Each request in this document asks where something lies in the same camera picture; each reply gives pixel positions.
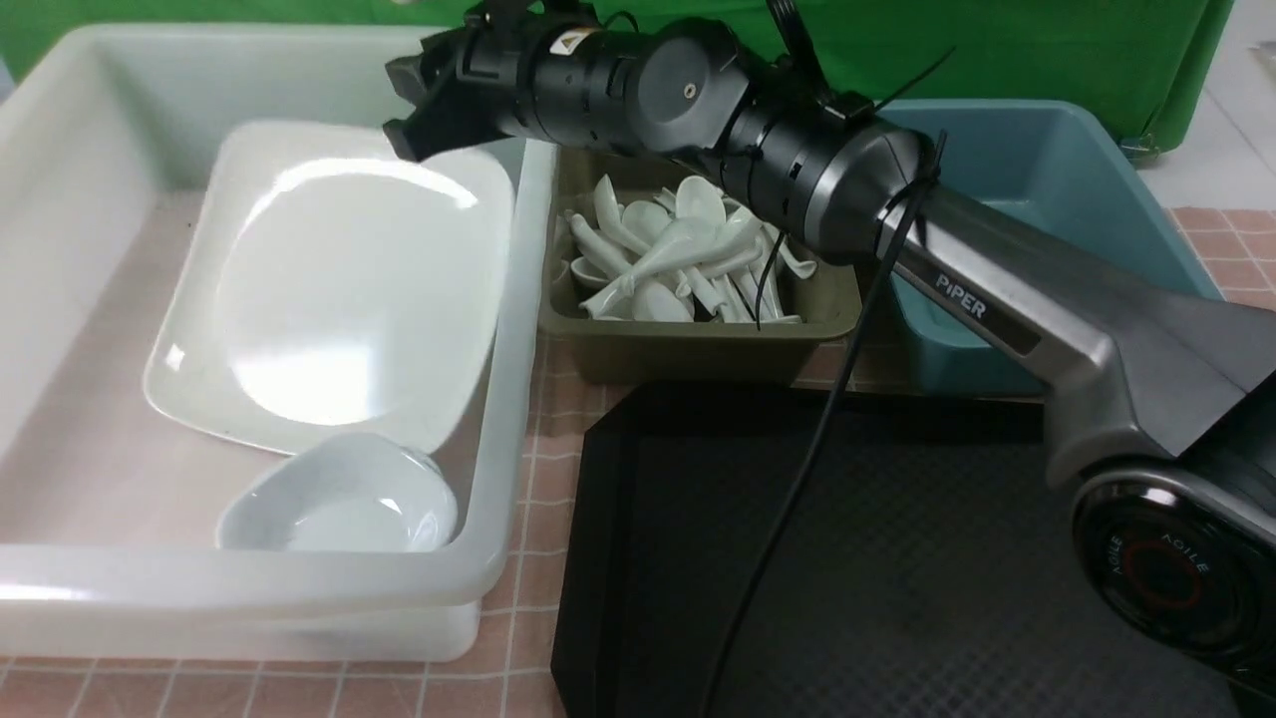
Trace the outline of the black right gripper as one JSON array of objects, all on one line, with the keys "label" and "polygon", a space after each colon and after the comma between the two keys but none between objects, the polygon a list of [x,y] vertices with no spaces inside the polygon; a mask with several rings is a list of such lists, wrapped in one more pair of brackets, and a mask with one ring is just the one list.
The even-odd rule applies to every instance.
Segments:
[{"label": "black right gripper", "polygon": [[393,91],[412,105],[383,126],[397,158],[419,165],[501,138],[538,138],[530,112],[537,23],[530,10],[470,10],[459,28],[421,40],[419,54],[387,61]]}]

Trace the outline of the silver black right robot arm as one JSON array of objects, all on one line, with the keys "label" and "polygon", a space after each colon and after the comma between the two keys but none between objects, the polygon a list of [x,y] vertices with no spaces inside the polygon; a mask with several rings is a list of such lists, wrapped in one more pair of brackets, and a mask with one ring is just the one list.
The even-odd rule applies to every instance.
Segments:
[{"label": "silver black right robot arm", "polygon": [[422,163],[500,138],[672,161],[815,258],[878,258],[1048,386],[1073,545],[1154,641],[1273,696],[1270,309],[1162,289],[942,185],[944,142],[829,89],[794,3],[785,54],[721,20],[610,29],[588,3],[484,1],[387,62],[384,133]]}]

